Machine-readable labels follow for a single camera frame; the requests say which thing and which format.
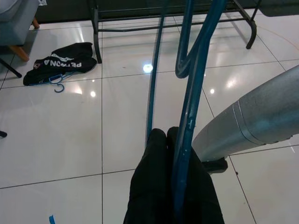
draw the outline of floor tile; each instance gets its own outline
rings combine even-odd
[[[148,18],[148,19],[133,19],[133,20],[117,20],[117,21],[107,21],[103,22],[103,26],[105,25],[119,25],[119,24],[133,24],[133,23],[153,23],[158,24],[160,18]],[[173,16],[165,17],[165,22],[174,22]]]
[[[203,89],[214,116],[249,91],[282,72],[284,69],[278,62],[207,69]],[[256,147],[242,153],[298,144],[299,135],[295,135],[290,140]]]
[[[189,50],[193,46],[201,26],[194,25],[191,27]],[[246,49],[250,36],[251,29],[245,21],[219,23],[210,41],[206,67],[276,61],[258,37],[252,48]]]
[[[10,64],[12,59],[14,57],[14,54],[9,52],[8,50],[3,50],[3,52],[1,52],[0,58],[5,61],[7,64]],[[8,69],[6,67],[4,67],[1,63],[0,63],[0,86],[2,86],[2,83],[5,79],[5,76],[7,75]]]
[[[227,224],[254,224],[232,163],[229,158],[226,160],[228,169],[222,174],[211,175],[224,222]]]
[[[254,224],[230,161],[228,164],[227,171],[212,175],[225,223]],[[129,187],[133,173],[132,170],[103,175],[104,224],[123,222],[128,206]]]
[[[256,222],[297,223],[298,147],[231,156]]]
[[[245,11],[247,12],[247,14],[249,16],[252,16],[253,15],[253,12],[254,12],[255,9],[253,8],[249,8],[249,9],[245,9]],[[224,13],[226,16],[236,16],[236,17],[242,17],[240,15],[239,12],[231,12],[231,13]],[[256,12],[256,15],[262,15],[263,13],[258,9],[257,12]]]
[[[257,34],[279,61],[299,59],[299,15],[256,16]]]
[[[64,29],[47,29],[29,31],[24,49],[28,52],[30,60],[23,62],[19,57],[14,57],[12,66],[18,70],[23,76],[33,69],[33,64],[37,59],[43,59],[51,54],[52,51],[65,47],[76,42],[91,42],[93,43],[93,28],[92,27],[78,27],[78,28],[64,28]],[[76,74],[68,81],[85,80],[101,78],[101,65],[85,73]],[[23,79],[15,78],[12,72],[7,74],[3,87],[23,86]]]
[[[5,224],[101,223],[101,175],[0,189]]]
[[[85,21],[72,21],[72,22],[55,22],[55,23],[43,23],[40,24],[39,29],[63,29],[63,28],[74,28],[74,27],[91,27],[91,20]]]
[[[279,62],[285,70],[289,70],[297,65],[299,65],[299,60],[291,60],[291,61],[282,61]]]
[[[103,175],[103,224],[123,223],[134,171]]]
[[[174,72],[161,73],[157,79],[153,127],[167,133],[172,126],[179,126],[187,86],[187,78],[179,79]],[[195,136],[213,119],[205,94],[200,95],[194,129]]]
[[[144,27],[144,23],[129,24],[131,28]],[[127,28],[128,24],[104,26]],[[103,77],[116,77],[147,73],[143,67],[152,64],[157,30],[126,33],[103,33]],[[164,31],[158,71],[174,71],[177,57],[179,32],[176,27]]]
[[[149,75],[103,79],[103,172],[134,169],[145,144]],[[157,76],[154,127],[167,131],[179,124],[186,80],[174,72]],[[198,133],[213,118],[201,96]]]
[[[0,188],[101,173],[101,79],[64,85],[1,89]]]

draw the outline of wooden chair leg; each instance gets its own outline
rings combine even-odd
[[[39,24],[36,20],[36,18],[34,17],[33,21],[32,21],[32,25],[34,26],[34,29],[38,29],[39,28]]]
[[[22,47],[16,46],[16,45],[10,45],[9,48],[22,59],[23,61],[27,62],[29,61],[29,57],[26,54],[26,52],[23,50]]]

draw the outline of black base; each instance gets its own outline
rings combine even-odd
[[[216,161],[202,162],[202,165],[205,167],[209,174],[223,173],[228,168],[228,162],[226,162],[224,158]]]

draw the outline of chair leg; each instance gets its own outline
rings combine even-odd
[[[39,28],[39,24],[36,20],[36,18],[34,17],[33,21],[32,21],[32,25],[34,26],[34,29],[38,29]]]
[[[6,133],[6,132],[2,132],[2,131],[0,131],[0,137],[5,138],[6,136],[7,136],[7,133]]]
[[[16,46],[16,45],[10,45],[9,48],[22,59],[23,61],[27,62],[29,61],[29,57],[26,54],[26,52],[23,50],[22,47]]]

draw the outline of gray metal tube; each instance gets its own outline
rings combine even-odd
[[[299,133],[299,65],[233,103],[194,139],[201,161],[289,139]]]

